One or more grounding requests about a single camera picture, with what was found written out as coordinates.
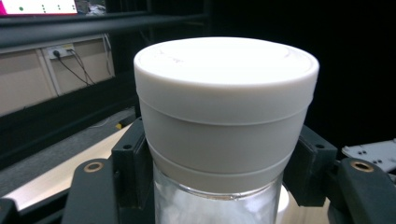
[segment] white plastic cap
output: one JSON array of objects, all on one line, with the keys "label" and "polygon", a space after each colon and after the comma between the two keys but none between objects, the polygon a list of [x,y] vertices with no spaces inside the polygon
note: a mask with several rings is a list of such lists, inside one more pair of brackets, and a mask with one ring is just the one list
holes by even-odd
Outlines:
[{"label": "white plastic cap", "polygon": [[157,166],[188,187],[241,192],[282,173],[313,99],[318,61],[273,42],[206,37],[145,48],[134,70]]}]

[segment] power strip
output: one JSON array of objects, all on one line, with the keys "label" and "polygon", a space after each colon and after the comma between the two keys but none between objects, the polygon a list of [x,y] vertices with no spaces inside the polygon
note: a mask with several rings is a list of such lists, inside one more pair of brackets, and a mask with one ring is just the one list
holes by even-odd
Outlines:
[{"label": "power strip", "polygon": [[50,59],[56,59],[56,56],[53,54],[55,50],[58,50],[58,52],[62,57],[67,57],[67,56],[73,56],[73,53],[71,50],[75,50],[73,44],[63,44],[63,45],[57,45],[57,46],[52,46],[52,47],[47,47],[47,52],[49,54]]}]

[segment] black wall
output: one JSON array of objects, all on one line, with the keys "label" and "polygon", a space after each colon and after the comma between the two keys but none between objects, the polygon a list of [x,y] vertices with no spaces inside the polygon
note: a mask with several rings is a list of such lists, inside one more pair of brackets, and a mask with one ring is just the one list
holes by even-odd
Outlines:
[{"label": "black wall", "polygon": [[391,1],[214,1],[213,35],[304,49],[320,62],[305,124],[337,147],[396,137]]}]

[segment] glass jar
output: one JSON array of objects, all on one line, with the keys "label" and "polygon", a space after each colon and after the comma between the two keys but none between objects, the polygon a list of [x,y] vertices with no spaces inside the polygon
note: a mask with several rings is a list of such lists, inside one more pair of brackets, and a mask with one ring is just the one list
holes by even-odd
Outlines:
[{"label": "glass jar", "polygon": [[282,175],[247,192],[221,194],[178,184],[154,164],[157,224],[274,224]]}]

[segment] black bar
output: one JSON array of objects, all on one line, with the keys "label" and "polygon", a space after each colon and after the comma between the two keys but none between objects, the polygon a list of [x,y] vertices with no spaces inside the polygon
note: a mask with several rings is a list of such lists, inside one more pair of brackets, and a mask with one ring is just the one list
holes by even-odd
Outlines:
[{"label": "black bar", "polygon": [[144,209],[152,185],[152,158],[138,118],[111,150],[120,207]]},{"label": "black bar", "polygon": [[206,14],[187,16],[145,15],[139,13],[108,14],[100,17],[32,18],[0,20],[0,49],[62,40],[86,35],[138,31],[184,21],[207,20]]},{"label": "black bar", "polygon": [[283,181],[300,206],[322,206],[326,195],[321,190],[323,176],[332,168],[337,148],[304,126],[285,168]]}]

